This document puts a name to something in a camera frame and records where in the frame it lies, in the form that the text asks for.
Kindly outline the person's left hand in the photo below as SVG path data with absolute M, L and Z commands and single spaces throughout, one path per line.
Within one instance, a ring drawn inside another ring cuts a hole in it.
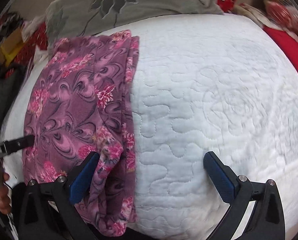
M 5 215 L 11 213 L 11 205 L 10 205 L 11 200 L 8 196 L 8 192 L 9 192 L 9 189 L 4 184 L 0 188 L 0 212 Z

